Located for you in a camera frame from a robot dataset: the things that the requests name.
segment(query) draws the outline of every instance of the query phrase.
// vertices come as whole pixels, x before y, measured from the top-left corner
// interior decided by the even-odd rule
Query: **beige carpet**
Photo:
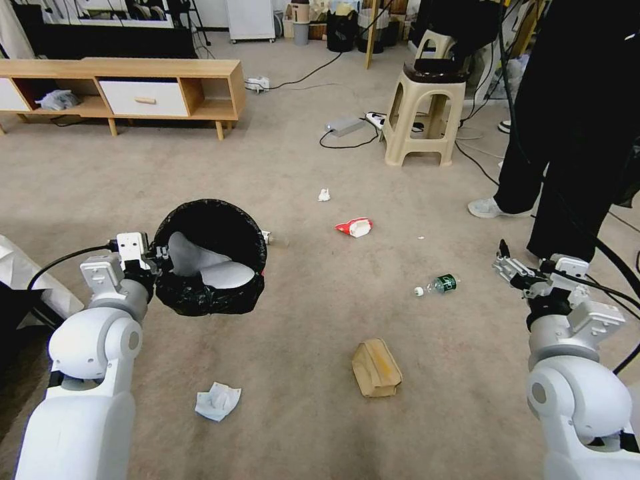
[[[334,55],[322,42],[232,46],[225,34],[212,36],[214,54],[240,58],[245,76],[274,83]],[[152,235],[175,206],[202,197],[242,207],[281,240],[270,247],[266,290],[251,314],[181,318],[151,303],[133,379],[131,479],[541,478],[541,430],[524,391],[528,311],[491,270],[503,237],[531,261],[524,246],[533,220],[471,217],[467,202],[494,186],[458,152],[449,168],[418,157],[394,169],[384,144],[318,146],[325,122],[386,110],[408,55],[388,49],[366,71],[354,51],[295,87],[341,85],[248,93],[242,120],[221,143],[212,129],[124,123],[112,138],[106,124],[59,129],[0,117],[8,133],[0,139],[1,232],[38,262],[122,231]],[[467,142],[503,154],[507,137],[495,125],[506,116],[503,106],[485,108],[469,122],[484,138]],[[337,144],[370,136],[361,130]],[[498,175],[497,159],[472,154]],[[332,200],[318,203],[324,187]],[[637,211],[616,212],[640,225]],[[333,230],[358,216],[372,218],[369,235]],[[608,218],[601,236],[633,262],[637,233]],[[86,299],[77,266],[55,274]],[[446,272],[462,278],[458,291],[413,296]],[[592,272],[623,287],[600,254]],[[359,393],[350,359],[369,337],[384,338],[402,369],[395,397]],[[614,366],[639,339],[629,321],[604,345],[604,363]],[[46,386],[44,342],[34,345],[4,372],[0,479],[13,475]],[[640,362],[622,376],[639,377]],[[193,411],[196,392],[214,381],[243,389],[221,423]]]

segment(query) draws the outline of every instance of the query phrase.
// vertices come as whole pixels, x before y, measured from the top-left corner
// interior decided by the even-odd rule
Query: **beige plastic stool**
[[[440,166],[451,164],[451,154],[458,132],[465,100],[465,82],[469,76],[464,67],[450,60],[421,59],[415,65],[406,63],[398,84],[382,138],[387,140],[385,162],[401,167],[411,152],[440,153]],[[431,98],[428,115],[418,114],[420,104]],[[447,99],[451,108],[443,120]],[[416,119],[421,119],[422,138],[411,138]]]
[[[422,40],[420,40],[418,51],[415,54],[416,60],[420,60],[420,58],[422,58],[422,54],[424,53],[428,41],[433,42],[435,45],[435,53],[432,57],[434,59],[446,58],[451,47],[455,45],[455,40],[452,37],[440,35],[439,33],[431,30],[426,30],[425,34],[422,36]]]

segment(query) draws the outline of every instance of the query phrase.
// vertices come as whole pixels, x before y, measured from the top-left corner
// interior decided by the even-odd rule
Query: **white drawer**
[[[177,83],[102,80],[100,86],[116,115],[189,116]]]
[[[31,110],[27,105],[27,102],[23,100],[20,92],[18,92],[18,90],[13,85],[13,82],[5,78],[0,78],[0,110]]]

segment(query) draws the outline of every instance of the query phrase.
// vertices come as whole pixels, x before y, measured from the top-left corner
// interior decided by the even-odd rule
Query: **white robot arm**
[[[532,270],[501,248],[493,264],[523,291],[531,308],[527,401],[542,424],[546,480],[640,478],[631,428],[631,395],[599,363],[598,344],[625,320],[618,308],[590,300],[582,284],[589,264],[554,255]]]
[[[93,296],[51,337],[49,388],[27,425],[17,480],[127,476],[135,416],[131,376],[151,299],[144,279],[153,278],[155,264],[145,258],[145,234],[117,240],[119,254],[81,265]],[[137,271],[137,280],[125,278],[121,262]]]

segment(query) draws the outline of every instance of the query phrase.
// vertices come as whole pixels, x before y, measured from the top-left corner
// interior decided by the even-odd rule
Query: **shoe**
[[[511,133],[511,120],[502,120],[498,123],[498,130],[507,135]]]
[[[496,218],[496,217],[525,217],[528,211],[522,213],[505,213],[500,210],[498,204],[493,197],[488,199],[474,200],[467,205],[469,213],[478,218]]]

